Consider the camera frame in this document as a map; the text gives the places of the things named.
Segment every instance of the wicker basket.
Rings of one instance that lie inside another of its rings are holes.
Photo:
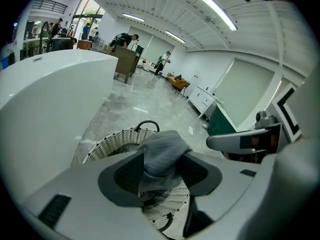
[[[156,122],[148,120],[139,123],[135,128],[131,127],[110,134],[90,150],[83,164],[118,154],[120,148],[125,144],[139,145],[145,138],[156,132],[148,128],[141,128],[141,125],[145,123],[155,124],[157,131],[160,131]],[[152,204],[143,207],[143,214],[158,230],[164,231],[171,225],[173,215],[179,212],[181,207],[188,202],[189,195],[189,190],[182,181],[178,187],[155,193]]]

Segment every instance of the railing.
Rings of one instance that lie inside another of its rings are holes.
[[[52,0],[35,0],[32,9],[48,10],[64,14],[68,6]]]

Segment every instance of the drawer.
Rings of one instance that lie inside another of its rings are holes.
[[[208,99],[207,97],[201,97],[201,101],[208,107],[209,104],[212,102],[211,99]]]
[[[207,106],[201,102],[201,100],[196,99],[196,100],[190,100],[192,104],[196,107],[197,110],[202,113],[204,110],[207,109]]]

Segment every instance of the person in white shirt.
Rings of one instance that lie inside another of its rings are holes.
[[[89,41],[93,41],[94,40],[94,36],[95,36],[95,33],[97,32],[97,29],[98,29],[98,27],[96,26],[94,29],[92,29],[91,31],[90,31],[90,34],[89,34]]]
[[[154,73],[155,76],[158,75],[159,71],[164,69],[166,62],[171,63],[171,61],[169,60],[170,55],[171,55],[171,52],[167,51],[164,55],[162,55],[162,57],[159,58],[158,63],[157,63],[158,67]]]

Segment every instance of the chair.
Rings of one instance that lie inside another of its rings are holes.
[[[183,91],[183,94],[182,94],[182,98],[185,96],[185,91],[186,91],[186,89],[187,89],[187,87],[190,85],[190,83],[189,82],[186,82],[185,83],[185,86],[182,88],[182,90],[181,90],[181,92]]]
[[[183,79],[183,78],[182,78],[181,80],[177,79],[177,80],[174,82],[173,88],[172,88],[172,90],[173,90],[174,88],[176,88],[176,91],[175,91],[174,94],[176,94],[178,90],[181,91],[181,90],[183,89],[183,87],[185,87],[186,83],[187,83],[187,81],[186,81],[185,79]]]

